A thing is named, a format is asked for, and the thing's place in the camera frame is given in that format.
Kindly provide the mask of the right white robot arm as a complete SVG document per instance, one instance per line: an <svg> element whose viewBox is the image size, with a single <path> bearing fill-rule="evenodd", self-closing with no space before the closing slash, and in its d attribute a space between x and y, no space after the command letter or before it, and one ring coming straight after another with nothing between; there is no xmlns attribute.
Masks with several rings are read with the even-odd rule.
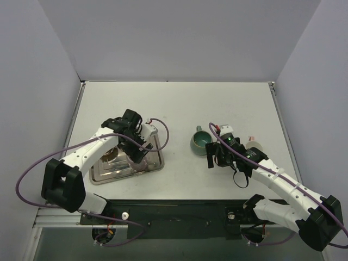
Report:
<svg viewBox="0 0 348 261"><path fill-rule="evenodd" d="M276 203L255 194L243 205L246 221L263 220L286 227L316 251L331 245L340 231L347 232L338 199L323 197L298 183L259 149L246 149L231 134L225 135L222 143L208 143L205 148L209 168L229 166L262 183L286 202Z"/></svg>

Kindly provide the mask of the teal glazed mug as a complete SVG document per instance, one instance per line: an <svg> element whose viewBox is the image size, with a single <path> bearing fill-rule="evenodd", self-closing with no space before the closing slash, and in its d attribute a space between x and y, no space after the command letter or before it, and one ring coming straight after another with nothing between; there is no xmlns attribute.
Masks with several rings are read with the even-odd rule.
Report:
<svg viewBox="0 0 348 261"><path fill-rule="evenodd" d="M212 141L212 136L208 132L204 131L201 126L196 126L196 132L190 140L190 148L195 155L205 156L207 154L206 144Z"/></svg>

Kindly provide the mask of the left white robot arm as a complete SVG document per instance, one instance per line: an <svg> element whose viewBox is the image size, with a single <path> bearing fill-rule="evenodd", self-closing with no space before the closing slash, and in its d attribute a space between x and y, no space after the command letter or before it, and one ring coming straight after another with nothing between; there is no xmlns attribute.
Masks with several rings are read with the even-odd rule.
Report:
<svg viewBox="0 0 348 261"><path fill-rule="evenodd" d="M46 164L41 196L70 213L91 212L98 223L109 222L112 211L106 207L105 199L86 192L85 174L113 148L120 149L132 162L141 163L153 148L149 138L157 132L155 126L143 123L142 117L130 109L122 117L105 120L97 132L71 154Z"/></svg>

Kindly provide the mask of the mauve cylindrical mug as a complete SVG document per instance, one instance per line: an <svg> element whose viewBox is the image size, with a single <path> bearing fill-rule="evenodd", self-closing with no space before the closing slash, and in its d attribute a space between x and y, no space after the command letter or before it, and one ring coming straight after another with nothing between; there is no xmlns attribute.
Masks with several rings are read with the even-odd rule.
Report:
<svg viewBox="0 0 348 261"><path fill-rule="evenodd" d="M131 169L135 172L145 171L148 168L147 157L143 157L140 163L133 162L129 156L127 156L127 162Z"/></svg>

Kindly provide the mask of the pink faceted mug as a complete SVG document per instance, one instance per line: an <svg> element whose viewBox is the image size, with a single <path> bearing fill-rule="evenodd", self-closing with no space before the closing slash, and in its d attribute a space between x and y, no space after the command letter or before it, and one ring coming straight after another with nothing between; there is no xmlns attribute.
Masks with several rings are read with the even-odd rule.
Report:
<svg viewBox="0 0 348 261"><path fill-rule="evenodd" d="M259 143L254 136L249 136L247 143L245 144L246 149L257 148L260 151L263 151L263 146Z"/></svg>

